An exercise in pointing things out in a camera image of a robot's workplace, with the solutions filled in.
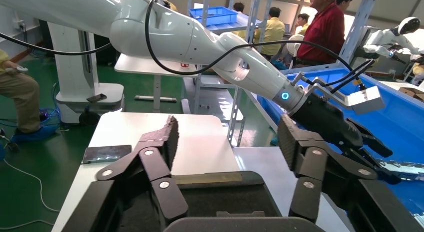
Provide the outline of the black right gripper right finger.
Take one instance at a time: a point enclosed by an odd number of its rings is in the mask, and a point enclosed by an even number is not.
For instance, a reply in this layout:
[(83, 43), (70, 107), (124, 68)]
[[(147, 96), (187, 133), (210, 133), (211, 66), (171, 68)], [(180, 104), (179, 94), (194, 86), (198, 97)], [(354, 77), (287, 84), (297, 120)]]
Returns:
[(291, 217), (315, 223), (322, 193), (349, 210), (357, 201), (358, 186), (378, 181), (374, 170), (335, 152), (319, 134), (300, 129), (288, 115), (281, 116), (277, 135), (283, 157), (298, 178), (289, 208)]

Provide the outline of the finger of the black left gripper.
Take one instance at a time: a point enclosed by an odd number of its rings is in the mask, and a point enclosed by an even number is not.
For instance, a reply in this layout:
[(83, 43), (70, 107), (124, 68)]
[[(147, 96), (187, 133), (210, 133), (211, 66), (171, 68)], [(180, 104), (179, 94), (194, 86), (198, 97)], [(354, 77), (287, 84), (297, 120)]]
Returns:
[(402, 180), (398, 174), (384, 168), (365, 148), (344, 148), (342, 154), (366, 167), (373, 169), (378, 174), (378, 179), (391, 185), (396, 185)]
[(380, 156), (387, 158), (393, 155), (393, 151), (388, 148), (380, 139), (378, 139), (370, 130), (368, 130), (363, 125), (352, 120), (351, 118), (346, 119), (348, 122), (352, 123), (360, 132), (362, 136), (362, 141), (364, 145), (367, 145)]

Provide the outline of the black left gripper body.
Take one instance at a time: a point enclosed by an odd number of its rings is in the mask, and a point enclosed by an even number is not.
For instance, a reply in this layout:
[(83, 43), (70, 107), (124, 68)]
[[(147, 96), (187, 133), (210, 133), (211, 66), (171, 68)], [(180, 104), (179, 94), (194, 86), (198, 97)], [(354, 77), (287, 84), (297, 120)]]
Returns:
[(359, 149), (364, 145), (361, 133), (345, 119), (343, 112), (316, 93), (307, 96), (304, 104), (290, 117), (341, 149)]

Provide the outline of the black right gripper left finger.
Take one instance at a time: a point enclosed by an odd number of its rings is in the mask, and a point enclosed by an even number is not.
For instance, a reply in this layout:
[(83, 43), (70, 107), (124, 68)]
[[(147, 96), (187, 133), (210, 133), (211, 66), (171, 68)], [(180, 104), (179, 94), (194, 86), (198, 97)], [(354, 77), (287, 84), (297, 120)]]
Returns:
[(171, 175), (178, 139), (178, 121), (170, 115), (161, 129), (142, 134), (129, 154), (100, 169), (97, 181), (117, 184), (125, 203), (151, 192), (161, 224), (186, 217), (188, 205)]

